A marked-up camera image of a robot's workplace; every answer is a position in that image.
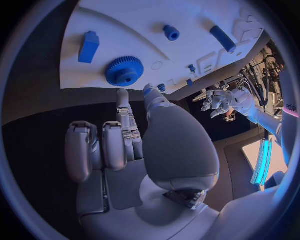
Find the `blue gear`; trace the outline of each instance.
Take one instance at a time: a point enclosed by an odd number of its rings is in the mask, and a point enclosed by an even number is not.
[[[134,56],[122,56],[112,61],[106,69],[110,85],[127,87],[134,84],[144,73],[142,62]]]

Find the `blue light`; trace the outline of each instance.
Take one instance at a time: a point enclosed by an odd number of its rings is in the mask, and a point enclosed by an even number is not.
[[[269,146],[268,146],[268,154],[267,154],[267,161],[266,161],[266,168],[265,168],[265,171],[264,171],[264,174],[263,174],[263,179],[262,179],[262,183],[261,185],[265,185],[265,182],[266,182],[266,179],[267,179],[267,176],[268,176],[268,172],[269,172],[269,168],[270,168],[270,162],[271,162],[271,156],[272,156],[272,139],[269,143]]]
[[[269,141],[265,140],[263,146],[262,161],[261,161],[257,179],[255,181],[256,184],[261,184],[263,181],[266,164],[267,164],[267,158],[268,158],[268,148],[269,148]]]

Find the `blue rectangular block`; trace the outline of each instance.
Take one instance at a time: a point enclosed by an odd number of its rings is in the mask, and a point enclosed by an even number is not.
[[[94,31],[89,31],[84,34],[84,42],[79,51],[78,62],[90,64],[99,47],[99,37]]]

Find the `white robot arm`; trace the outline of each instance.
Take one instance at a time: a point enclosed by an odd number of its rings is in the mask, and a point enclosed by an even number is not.
[[[227,113],[232,107],[251,122],[261,125],[276,136],[278,143],[281,144],[281,121],[256,106],[255,100],[247,88],[242,87],[241,90],[234,89],[233,91],[216,89],[207,91],[206,96],[201,110],[203,112],[208,109],[214,110],[210,115],[211,118]]]

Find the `hole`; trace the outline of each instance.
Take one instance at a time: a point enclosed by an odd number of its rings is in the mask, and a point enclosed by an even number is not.
[[[178,34],[177,33],[173,33],[172,35],[171,35],[171,38],[172,39],[176,39],[178,37]]]

